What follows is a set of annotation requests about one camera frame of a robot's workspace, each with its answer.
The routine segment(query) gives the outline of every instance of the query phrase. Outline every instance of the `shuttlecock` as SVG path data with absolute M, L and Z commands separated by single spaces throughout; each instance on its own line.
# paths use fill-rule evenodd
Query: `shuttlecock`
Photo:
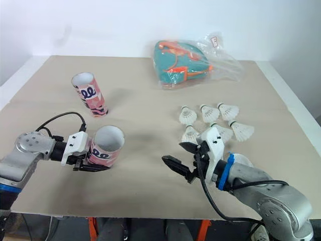
M 186 130 L 182 136 L 182 142 L 191 142 L 197 144 L 196 137 L 199 135 L 192 125 L 186 126 Z
M 211 124 L 211 127 L 216 127 L 224 143 L 227 143 L 233 136 L 233 131 L 231 129 L 222 127 L 217 123 Z
M 202 104 L 200 109 L 203 115 L 203 121 L 205 123 L 212 123 L 220 115 L 220 111 L 218 109 L 210 107 L 208 105 Z
M 193 124 L 197 119 L 197 114 L 192 109 L 189 109 L 186 105 L 182 106 L 182 112 L 180 114 L 180 122 L 185 125 Z
M 224 103 L 219 103 L 217 105 L 217 108 L 220 110 L 222 114 L 222 118 L 225 121 L 233 120 L 239 113 L 239 107 L 235 105 L 227 105 Z
M 235 120 L 229 121 L 229 126 L 234 131 L 234 135 L 239 142 L 246 141 L 254 133 L 254 127 L 238 123 Z

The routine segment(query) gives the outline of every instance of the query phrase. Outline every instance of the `table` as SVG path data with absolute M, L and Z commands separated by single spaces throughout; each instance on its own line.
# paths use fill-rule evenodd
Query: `table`
M 255 126 L 252 138 L 244 143 L 230 141 L 225 152 L 242 153 L 273 178 L 290 183 L 312 203 L 311 218 L 321 218 L 319 127 L 311 122 L 306 109 L 298 108 L 300 102 L 292 92 L 279 95 L 287 86 L 278 82 L 280 77 L 275 78 L 275 74 L 269 80 L 265 77 L 271 74 L 269 65 L 258 63 L 266 71 L 264 75 L 255 62 L 242 64 L 246 69 L 242 82 L 210 81 L 165 91 L 159 89 L 148 58 L 51 56 L 25 84 L 15 80 L 17 86 L 24 84 L 16 94 L 2 88 L 2 102 L 15 95 L 0 112 L 0 132 L 5 137 L 1 139 L 0 157 L 13 148 L 19 134 L 66 111 L 80 112 L 91 136 L 103 125 L 120 127 L 125 145 L 116 164 L 99 173 L 73 172 L 71 166 L 40 161 L 12 210 L 53 216 L 220 219 L 199 180 L 188 184 L 161 157 L 173 155 L 192 168 L 192 154 L 178 145 L 184 132 L 178 122 L 180 107 L 197 110 L 195 128 L 201 132 L 207 126 L 201 121 L 199 106 L 225 102 L 240 107 L 239 122 Z M 95 74 L 110 110 L 106 117 L 92 118 L 82 105 L 70 82 L 79 72 Z M 28 74 L 22 71 L 20 77 Z M 80 124 L 76 116 L 66 116 L 48 127 L 55 135 L 67 138 Z M 230 194 L 214 187 L 210 191 L 226 215 L 259 218 Z

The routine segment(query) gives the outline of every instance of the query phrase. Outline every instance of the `white wall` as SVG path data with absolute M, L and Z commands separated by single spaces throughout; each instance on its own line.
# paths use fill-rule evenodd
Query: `white wall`
M 158 39 L 196 40 L 220 31 L 235 58 L 273 60 L 317 116 L 321 100 L 311 96 L 321 96 L 320 74 L 311 64 L 320 66 L 320 48 L 312 44 L 321 34 L 320 7 L 318 0 L 2 0 L 1 34 L 4 48 L 15 49 L 14 43 L 23 56 L 141 57 Z

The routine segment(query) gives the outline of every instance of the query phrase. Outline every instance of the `clear plastic packaging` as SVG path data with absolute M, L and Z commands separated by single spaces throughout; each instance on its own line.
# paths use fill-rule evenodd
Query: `clear plastic packaging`
M 204 80 L 240 81 L 242 65 L 226 54 L 220 34 L 195 41 L 162 40 L 154 48 L 153 62 L 164 89 L 182 88 Z

